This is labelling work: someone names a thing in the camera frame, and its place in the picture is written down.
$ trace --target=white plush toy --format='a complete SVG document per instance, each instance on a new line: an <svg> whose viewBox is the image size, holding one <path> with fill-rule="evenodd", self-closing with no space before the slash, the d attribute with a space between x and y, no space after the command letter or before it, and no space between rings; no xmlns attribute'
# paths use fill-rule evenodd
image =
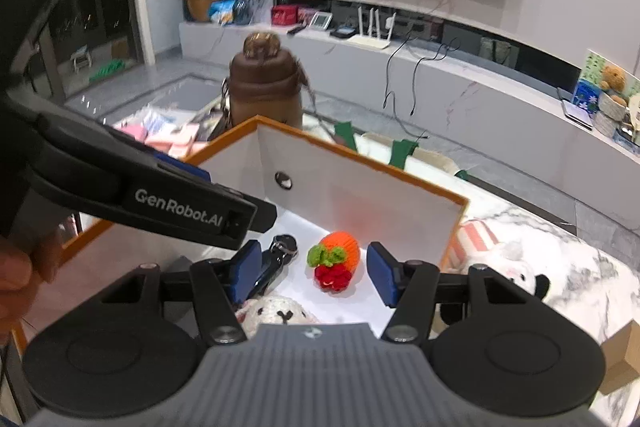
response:
<svg viewBox="0 0 640 427"><path fill-rule="evenodd" d="M469 267L474 264L486 264L540 299L549 289L549 279L544 275L536 276L531 265L524 261L520 243L498 243L490 250L467 255L460 273L468 273Z"/></svg>
<svg viewBox="0 0 640 427"><path fill-rule="evenodd" d="M315 324L318 320L300 304L288 297L269 295L249 299L236 312L247 337L255 335L260 324Z"/></svg>

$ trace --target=orange knitted toy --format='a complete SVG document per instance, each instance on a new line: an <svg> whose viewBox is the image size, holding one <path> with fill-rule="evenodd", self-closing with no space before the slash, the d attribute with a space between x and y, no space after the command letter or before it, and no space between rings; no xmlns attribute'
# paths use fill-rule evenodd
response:
<svg viewBox="0 0 640 427"><path fill-rule="evenodd" d="M343 247L347 253L344 267L351 273L356 271L360 262L360 247L355 237L347 232L332 232L320 240L321 245L325 245L329 250L333 247Z"/></svg>
<svg viewBox="0 0 640 427"><path fill-rule="evenodd" d="M360 247L353 235L333 232L309 249L306 262L316 268L314 277L322 288L342 291L358 267Z"/></svg>

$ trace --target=panda plush toy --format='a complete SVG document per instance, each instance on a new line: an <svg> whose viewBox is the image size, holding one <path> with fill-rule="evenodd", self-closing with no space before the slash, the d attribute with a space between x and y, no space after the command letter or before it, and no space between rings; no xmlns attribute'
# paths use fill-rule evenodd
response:
<svg viewBox="0 0 640 427"><path fill-rule="evenodd" d="M486 264L500 275L528 293L543 299L549 290L549 279L546 275L535 275L529 263L524 261L522 245L516 242L498 243L491 250L477 251L467 255L460 273L469 272L474 264Z"/></svg>
<svg viewBox="0 0 640 427"><path fill-rule="evenodd" d="M493 268L500 275L539 299L544 299L549 290L549 279L546 275L535 275L533 268L523 259L520 243L497 243L489 250L467 253L462 264L456 270L466 275L474 264L484 264ZM463 316L460 304L441 304L439 314L434 317L432 329L441 333L446 325L452 325Z"/></svg>

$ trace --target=green fabric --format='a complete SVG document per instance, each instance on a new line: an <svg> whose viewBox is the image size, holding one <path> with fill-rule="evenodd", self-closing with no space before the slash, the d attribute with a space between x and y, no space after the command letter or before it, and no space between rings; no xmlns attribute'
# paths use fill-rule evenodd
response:
<svg viewBox="0 0 640 427"><path fill-rule="evenodd" d="M344 263L347 260L347 251L343 247L333 247L327 256L329 265Z"/></svg>
<svg viewBox="0 0 640 427"><path fill-rule="evenodd" d="M315 268L322 263L322 260L324 259L326 254L327 249L325 245L313 245L311 248L309 248L309 252L306 254L306 263L310 267Z"/></svg>
<svg viewBox="0 0 640 427"><path fill-rule="evenodd" d="M351 122L337 122L334 125L334 131L336 136L339 136L344 140L344 145L352 151L358 152L356 146L356 140L353 137L353 127Z"/></svg>
<svg viewBox="0 0 640 427"><path fill-rule="evenodd" d="M389 165L404 170L406 157L411 156L416 147L418 147L418 142L413 142L411 140L394 140L394 143L391 146L391 159L389 160Z"/></svg>
<svg viewBox="0 0 640 427"><path fill-rule="evenodd" d="M306 263L315 268L320 264L331 268L334 264L344 263L347 260L347 251L343 247L333 247L329 250L325 245L313 245L306 254Z"/></svg>
<svg viewBox="0 0 640 427"><path fill-rule="evenodd" d="M105 76L109 76L110 74L113 74L116 71L119 71L122 69L124 69L124 60L121 60L120 58L116 58L115 60L112 60L111 62L109 62L109 64L107 64L106 66L101 67L97 73L90 76L89 82L100 80L101 78L104 78Z"/></svg>

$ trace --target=finger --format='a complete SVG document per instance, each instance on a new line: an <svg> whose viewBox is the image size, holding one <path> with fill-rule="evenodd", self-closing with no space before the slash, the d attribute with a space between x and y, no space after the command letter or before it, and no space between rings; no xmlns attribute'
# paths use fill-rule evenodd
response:
<svg viewBox="0 0 640 427"><path fill-rule="evenodd" d="M60 259L62 258L62 241L60 232L56 231L36 247L31 253L33 267L37 270L43 280L52 282L58 272Z"/></svg>
<svg viewBox="0 0 640 427"><path fill-rule="evenodd" d="M19 290L31 279L31 259L0 237L0 291Z"/></svg>
<svg viewBox="0 0 640 427"><path fill-rule="evenodd" d="M0 292L0 331L2 325L18 321L29 311L41 282L40 275L34 272L24 288Z"/></svg>

